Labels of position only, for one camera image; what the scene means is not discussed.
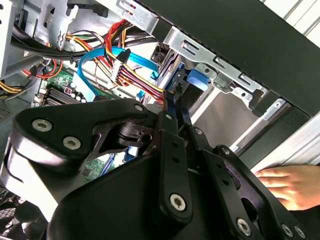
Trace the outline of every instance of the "metal bracket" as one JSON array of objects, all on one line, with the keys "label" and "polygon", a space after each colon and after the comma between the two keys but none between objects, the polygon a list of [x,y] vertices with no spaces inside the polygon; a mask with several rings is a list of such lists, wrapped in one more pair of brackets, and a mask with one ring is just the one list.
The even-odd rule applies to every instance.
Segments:
[{"label": "metal bracket", "polygon": [[168,44],[170,48],[190,61],[196,63],[205,63],[232,81],[253,93],[256,90],[263,92],[262,97],[268,92],[268,89],[254,81],[244,72],[224,61],[209,49],[205,48],[176,27],[172,27],[163,43]]},{"label": "metal bracket", "polygon": [[149,34],[152,34],[158,24],[157,15],[133,0],[97,0],[97,2]]},{"label": "metal bracket", "polygon": [[37,38],[59,49],[63,48],[69,24],[76,18],[79,10],[79,7],[75,5],[67,15],[67,3],[67,0],[44,0],[35,30]]}]

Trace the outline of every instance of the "yellow wire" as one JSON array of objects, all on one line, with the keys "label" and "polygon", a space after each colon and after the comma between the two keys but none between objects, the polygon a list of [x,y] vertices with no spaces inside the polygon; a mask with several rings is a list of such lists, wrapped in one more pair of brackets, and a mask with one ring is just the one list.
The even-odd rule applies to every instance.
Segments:
[{"label": "yellow wire", "polygon": [[[76,43],[78,43],[80,46],[82,46],[86,51],[88,51],[88,52],[91,51],[86,45],[84,45],[84,44],[83,44],[81,41],[79,41],[76,37],[72,37],[72,36],[68,35],[67,38],[74,40]],[[107,70],[107,66],[104,66],[104,65],[100,62],[100,60],[99,60],[98,58],[94,58],[94,61],[95,61],[95,63],[101,68],[102,72],[103,72],[107,77],[111,78],[111,75],[110,75],[110,73],[109,73],[108,70]]]},{"label": "yellow wire", "polygon": [[122,48],[124,49],[126,47],[125,41],[126,41],[126,34],[127,34],[127,29],[125,28],[122,32]]},{"label": "yellow wire", "polygon": [[4,89],[6,92],[11,93],[11,94],[17,94],[17,93],[21,92],[21,89],[14,89],[14,88],[4,84],[1,81],[0,81],[0,87],[2,89]]},{"label": "yellow wire", "polygon": [[[112,58],[116,59],[116,56],[115,56],[112,52],[110,52],[107,47],[105,48],[105,50],[106,50],[107,54],[109,54]],[[164,91],[163,89],[157,87],[156,85],[153,85],[151,82],[145,80],[142,76],[139,76],[139,75],[138,75],[135,71],[133,71],[127,64],[124,63],[123,66],[125,66],[125,68],[126,68],[131,74],[133,74],[136,78],[140,79],[142,82],[144,82],[145,84],[149,85],[151,88],[156,89],[156,90],[158,90],[158,91],[161,92],[161,93]]]}]

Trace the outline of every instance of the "black panel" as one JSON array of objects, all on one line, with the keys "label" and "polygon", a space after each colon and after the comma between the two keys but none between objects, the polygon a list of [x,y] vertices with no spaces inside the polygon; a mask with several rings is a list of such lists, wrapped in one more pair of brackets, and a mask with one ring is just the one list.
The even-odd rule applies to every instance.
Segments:
[{"label": "black panel", "polygon": [[320,110],[320,49],[258,0],[140,0],[307,114]]},{"label": "black panel", "polygon": [[290,108],[239,157],[251,169],[310,119],[295,107]]}]

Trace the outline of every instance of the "bolt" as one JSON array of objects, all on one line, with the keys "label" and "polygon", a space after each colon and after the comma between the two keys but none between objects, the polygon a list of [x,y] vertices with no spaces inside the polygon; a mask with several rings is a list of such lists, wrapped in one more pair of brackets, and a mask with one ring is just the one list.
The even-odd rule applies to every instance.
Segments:
[{"label": "bolt", "polygon": [[48,132],[52,129],[52,124],[47,120],[37,119],[32,122],[32,127],[39,132]]},{"label": "bolt", "polygon": [[225,154],[227,154],[227,155],[230,154],[230,151],[229,151],[228,149],[226,149],[226,148],[222,148],[222,151],[223,151]]},{"label": "bolt", "polygon": [[138,111],[143,111],[144,108],[138,104],[134,105],[135,109],[137,109]]},{"label": "bolt", "polygon": [[169,114],[166,114],[165,116],[166,116],[167,119],[170,119],[170,120],[173,119],[172,116],[170,116]]},{"label": "bolt", "polygon": [[76,150],[81,147],[81,142],[74,136],[67,136],[63,139],[63,145],[70,150]]},{"label": "bolt", "polygon": [[172,194],[170,196],[170,203],[179,212],[182,212],[186,209],[185,200],[182,198],[182,196],[180,196],[178,194]]},{"label": "bolt", "polygon": [[197,134],[199,134],[199,135],[202,135],[202,131],[201,131],[199,128],[196,128],[196,129],[195,129],[195,132],[196,132]]},{"label": "bolt", "polygon": [[298,226],[294,226],[295,231],[299,234],[300,237],[302,237],[303,239],[306,239],[306,234],[301,230],[300,227]]},{"label": "bolt", "polygon": [[287,225],[282,224],[282,229],[285,232],[285,234],[287,234],[289,237],[293,238],[294,233],[291,231],[291,229]]},{"label": "bolt", "polygon": [[48,72],[52,71],[52,67],[51,66],[46,66],[45,70],[47,70]]},{"label": "bolt", "polygon": [[240,229],[240,231],[246,235],[246,236],[251,236],[251,229],[250,226],[248,225],[248,223],[243,220],[242,218],[238,218],[236,220],[236,224],[238,225],[238,228]]},{"label": "bolt", "polygon": [[282,103],[280,101],[277,101],[273,106],[275,108],[279,108],[282,105]]}]

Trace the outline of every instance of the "red wire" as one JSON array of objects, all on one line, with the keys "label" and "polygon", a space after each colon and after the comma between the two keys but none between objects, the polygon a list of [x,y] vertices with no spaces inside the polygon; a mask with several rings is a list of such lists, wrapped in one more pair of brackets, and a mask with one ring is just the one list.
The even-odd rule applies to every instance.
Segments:
[{"label": "red wire", "polygon": [[[50,75],[53,74],[53,73],[57,70],[57,60],[53,59],[52,61],[53,61],[53,64],[54,64],[53,70],[52,70],[51,72],[45,74],[45,75],[36,75],[37,78],[42,78],[42,79],[44,79],[44,78],[49,78],[49,77],[52,78],[52,76],[50,76]],[[24,73],[28,74],[28,75],[31,74],[31,72],[28,71],[28,70],[26,70],[26,69],[24,69],[24,70],[22,70],[22,71],[23,71]]]}]

